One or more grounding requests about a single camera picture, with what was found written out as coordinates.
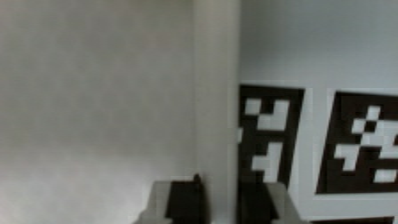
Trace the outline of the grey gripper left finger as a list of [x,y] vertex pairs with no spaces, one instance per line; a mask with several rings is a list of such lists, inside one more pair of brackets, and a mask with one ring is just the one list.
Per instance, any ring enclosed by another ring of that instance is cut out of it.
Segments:
[[200,176],[190,180],[156,181],[136,224],[206,224],[206,189]]

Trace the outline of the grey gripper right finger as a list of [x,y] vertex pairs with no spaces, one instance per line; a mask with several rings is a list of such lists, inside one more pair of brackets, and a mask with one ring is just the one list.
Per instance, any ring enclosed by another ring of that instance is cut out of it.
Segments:
[[243,183],[239,185],[238,224],[302,224],[282,183]]

